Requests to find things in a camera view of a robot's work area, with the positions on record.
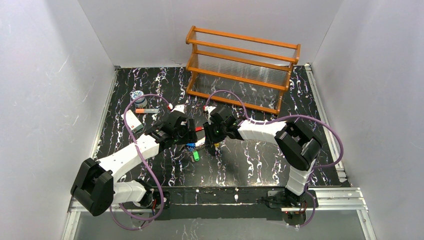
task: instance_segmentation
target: green object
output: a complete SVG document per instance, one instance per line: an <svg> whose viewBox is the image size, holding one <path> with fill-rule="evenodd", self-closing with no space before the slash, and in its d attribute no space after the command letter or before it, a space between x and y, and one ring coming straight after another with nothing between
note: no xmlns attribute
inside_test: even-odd
<svg viewBox="0 0 424 240"><path fill-rule="evenodd" d="M198 153L198 151L193 151L193 157L194 157L194 160L197 162L197 161L199 161L199 159L200 159L200 157L199 157L199 153Z"/></svg>

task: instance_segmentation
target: small jar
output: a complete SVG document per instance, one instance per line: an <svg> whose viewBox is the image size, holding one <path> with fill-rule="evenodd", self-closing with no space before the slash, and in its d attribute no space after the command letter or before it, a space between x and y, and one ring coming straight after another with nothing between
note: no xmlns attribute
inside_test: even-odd
<svg viewBox="0 0 424 240"><path fill-rule="evenodd" d="M138 90L138 91L133 91L131 93L131 101L134 101L134 99L143 96L143 92ZM137 101L134 102L135 107L137 108L144 108L147 105L147 101L145 97L141 97L139 98Z"/></svg>

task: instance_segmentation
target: container lid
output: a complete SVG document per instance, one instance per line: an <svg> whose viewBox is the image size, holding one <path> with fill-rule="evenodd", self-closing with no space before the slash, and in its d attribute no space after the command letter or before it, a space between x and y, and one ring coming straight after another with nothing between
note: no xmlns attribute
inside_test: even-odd
<svg viewBox="0 0 424 240"><path fill-rule="evenodd" d="M144 93L143 93L142 91L140 91L140 90L133 91L133 92L131 93L131 98L134 100L134 99L136 99L136 98L138 98L138 97L142 96L143 94L144 94Z"/></svg>

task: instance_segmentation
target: floor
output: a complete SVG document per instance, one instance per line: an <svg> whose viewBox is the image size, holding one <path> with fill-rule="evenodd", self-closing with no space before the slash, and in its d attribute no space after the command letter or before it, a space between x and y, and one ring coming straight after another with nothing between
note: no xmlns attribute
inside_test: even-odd
<svg viewBox="0 0 424 240"><path fill-rule="evenodd" d="M124 225L140 224L123 212L115 217ZM155 221L140 231L127 231L115 225L109 212L97 217L82 212L75 234L78 240L365 240L355 210L316 211L307 227L296 230L283 221L266 218L173 219Z"/></svg>
<svg viewBox="0 0 424 240"><path fill-rule="evenodd" d="M106 157L129 144L130 137L120 116L130 102L130 92L134 90L160 94L174 106L186 105L186 109L189 110L187 115L194 119L196 126L201 126L206 121L202 112L206 99L185 93L191 73L183 67L121 68L117 71L117 81L98 142L96 159ZM241 99L248 103L275 107L275 101L271 97L274 93L266 88L233 81L225 82L213 77L200 76L199 78L199 83L194 88L204 92L227 89L242 96ZM242 113L241 107L217 102L212 104L226 105L238 116ZM160 108L161 111L158 114L138 115L145 128L152 126L155 121L165 119L168 114L167 110L163 110L165 105L158 99L150 98L148 107ZM255 120L270 120L277 117L251 109L248 112ZM283 96L280 116L290 114L303 114L319 119L315 99L303 66L295 66L291 74L289 92ZM333 159L322 127L312 122L307 124L325 142L316 164L332 163ZM200 160L197 162L192 162L189 154L179 149L176 146L172 147L147 160L163 186L284 186L289 177L289 165L278 147L272 143L226 139L212 154L206 150L200 150ZM145 167L141 165L124 175L121 181L137 178L143 178L154 184ZM339 186L341 183L336 169L326 168L314 172L312 184Z"/></svg>

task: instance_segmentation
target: glass panel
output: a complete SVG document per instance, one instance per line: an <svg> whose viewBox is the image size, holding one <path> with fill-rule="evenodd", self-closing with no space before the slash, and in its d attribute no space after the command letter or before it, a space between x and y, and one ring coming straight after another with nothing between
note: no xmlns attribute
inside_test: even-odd
<svg viewBox="0 0 424 240"><path fill-rule="evenodd" d="M276 109L280 93L279 90L270 87L205 74L200 74L197 77L192 90L205 94L211 94L217 90L228 90L239 96L244 103L270 109ZM233 95L225 92L219 92L215 96L237 100Z"/></svg>
<svg viewBox="0 0 424 240"><path fill-rule="evenodd" d="M283 57L290 57L293 58L295 55L295 49L287 48L287 47L281 47L281 46L274 46L254 41L247 41L247 40L241 40L236 39L232 37L226 37L226 36L218 36L213 34L208 34L204 32L194 32L193 38L195 40L207 42L207 43L214 43L214 44L221 44L241 49L247 49L252 51L257 51L261 53L267 53L267 54L275 54Z"/></svg>
<svg viewBox="0 0 424 240"><path fill-rule="evenodd" d="M193 58L190 67L280 86L287 75L287 72L282 70L200 54Z"/></svg>
<svg viewBox="0 0 424 240"><path fill-rule="evenodd" d="M216 47L197 45L197 49L199 51L222 54L222 55L227 55L227 56L246 59L246 60L253 60L253 61L266 63L266 64L274 64L278 66L287 66L287 67L290 65L290 62L288 61L277 60L277 59L263 57L263 56L256 56L256 55L251 55L251 54L241 53L241 52L236 52L231 50L219 49Z"/></svg>
<svg viewBox="0 0 424 240"><path fill-rule="evenodd" d="M121 224L127 227L133 226L130 217L124 212L114 214ZM88 212L82 212L75 239L364 240L365 236L356 210L317 210L313 220L299 230L284 226L283 221L267 221L264 218L196 218L157 220L142 231L128 231L117 226L109 212L97 217L91 216Z"/></svg>

